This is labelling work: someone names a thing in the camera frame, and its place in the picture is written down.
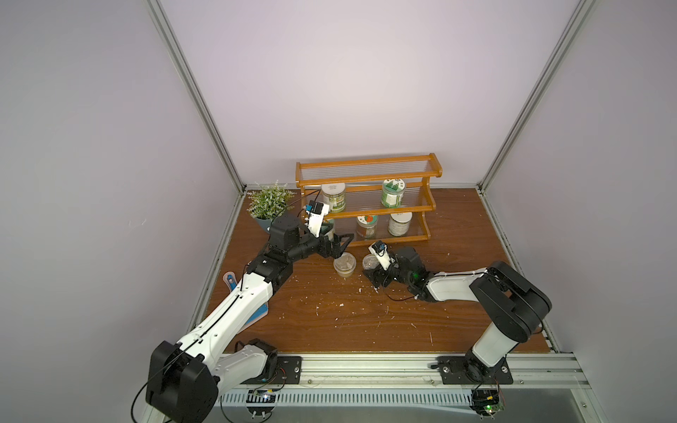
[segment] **white jar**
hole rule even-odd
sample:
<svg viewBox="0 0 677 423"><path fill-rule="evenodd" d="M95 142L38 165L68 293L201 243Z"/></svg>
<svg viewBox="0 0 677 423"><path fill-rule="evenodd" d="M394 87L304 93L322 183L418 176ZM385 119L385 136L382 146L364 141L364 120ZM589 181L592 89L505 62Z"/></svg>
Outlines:
<svg viewBox="0 0 677 423"><path fill-rule="evenodd" d="M325 183L322 186L323 203L329 205L329 213L338 213L345 208L345 184Z"/></svg>
<svg viewBox="0 0 677 423"><path fill-rule="evenodd" d="M392 236L406 235L413 216L412 212L393 213L390 215L390 221L388 222L388 232Z"/></svg>

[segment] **green label jar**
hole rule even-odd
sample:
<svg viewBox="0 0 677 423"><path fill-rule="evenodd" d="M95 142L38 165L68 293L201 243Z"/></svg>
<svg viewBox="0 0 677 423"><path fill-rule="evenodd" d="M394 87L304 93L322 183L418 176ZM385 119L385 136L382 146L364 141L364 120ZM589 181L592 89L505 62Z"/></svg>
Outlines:
<svg viewBox="0 0 677 423"><path fill-rule="evenodd" d="M402 205L402 196L407 184L402 179L386 179L381 187L381 204L387 208L396 208Z"/></svg>
<svg viewBox="0 0 677 423"><path fill-rule="evenodd" d="M342 212L345 208L345 184L326 183L322 186L323 203L329 205L329 213Z"/></svg>

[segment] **orange wooden shelf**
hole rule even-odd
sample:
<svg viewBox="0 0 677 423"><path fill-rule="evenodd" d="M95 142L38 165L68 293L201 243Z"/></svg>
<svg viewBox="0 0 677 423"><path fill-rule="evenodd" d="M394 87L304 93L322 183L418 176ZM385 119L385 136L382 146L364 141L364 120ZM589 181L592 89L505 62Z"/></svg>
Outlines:
<svg viewBox="0 0 677 423"><path fill-rule="evenodd" d="M431 237L425 220L425 212L435 210L435 199L430 191L430 178L442 176L442 168L434 153L428 156L297 163L296 176L302 196L309 190L319 189L319 185L325 183L349 184L345 192L345 209L326 216L326 219L336 219L336 233L354 232L357 225L354 218L357 216L406 212L416 215L416 219L412 218L409 232L404 236L393 237L388 232L387 219L383 219L378 222L373 238L365 240L356 237L352 245L371 245L376 240L386 243L424 241ZM381 184L377 181L397 178L407 180L402 205L397 208L386 208L380 202ZM304 204L307 204L307 199L308 197L304 198Z"/></svg>

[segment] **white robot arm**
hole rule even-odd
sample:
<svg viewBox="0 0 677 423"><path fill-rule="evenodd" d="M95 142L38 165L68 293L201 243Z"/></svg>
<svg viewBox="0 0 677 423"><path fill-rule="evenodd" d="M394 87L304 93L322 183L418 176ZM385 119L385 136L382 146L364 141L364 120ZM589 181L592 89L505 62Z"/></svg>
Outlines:
<svg viewBox="0 0 677 423"><path fill-rule="evenodd" d="M295 261L315 253L338 258L352 241L352 233L327 235L332 232L322 223L328 213L326 204L311 201L306 211L308 225L303 227L294 216L275 219L266 247L248 265L230 295L176 343L163 341L155 348L148 371L147 403L174 422L199 423L220 394L250 378L274 377L277 349L261 340L250 341L227 359L219 358L249 317L291 276Z"/></svg>
<svg viewBox="0 0 677 423"><path fill-rule="evenodd" d="M374 287L388 286L393 280L406 284L419 300L477 301L492 319L475 345L468 350L464 373L469 380L484 383L502 366L503 358L517 344L527 342L550 312L550 299L502 261L474 271L444 273L427 271L412 247L390 254L381 241L369 251L380 266L365 270Z"/></svg>

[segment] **clear plastic container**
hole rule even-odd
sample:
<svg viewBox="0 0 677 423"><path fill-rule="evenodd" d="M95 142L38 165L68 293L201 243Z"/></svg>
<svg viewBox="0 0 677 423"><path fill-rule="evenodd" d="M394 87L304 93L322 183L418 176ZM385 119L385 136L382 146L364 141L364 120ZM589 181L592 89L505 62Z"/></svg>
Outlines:
<svg viewBox="0 0 677 423"><path fill-rule="evenodd" d="M357 216L357 228L355 228L355 232L362 238L371 238L376 235L377 223L378 216L376 215Z"/></svg>
<svg viewBox="0 0 677 423"><path fill-rule="evenodd" d="M341 257L334 260L334 269L341 277L351 277L356 267L357 260L349 252L344 252Z"/></svg>
<svg viewBox="0 0 677 423"><path fill-rule="evenodd" d="M390 215L390 221L388 222L388 232L392 236L406 235L413 216L412 212L393 213Z"/></svg>
<svg viewBox="0 0 677 423"><path fill-rule="evenodd" d="M373 254L367 254L362 259L362 269L364 270L376 269L378 265L380 265L378 258Z"/></svg>
<svg viewBox="0 0 677 423"><path fill-rule="evenodd" d="M322 188L323 203L329 204L329 213L338 213L345 208L345 184L325 183Z"/></svg>

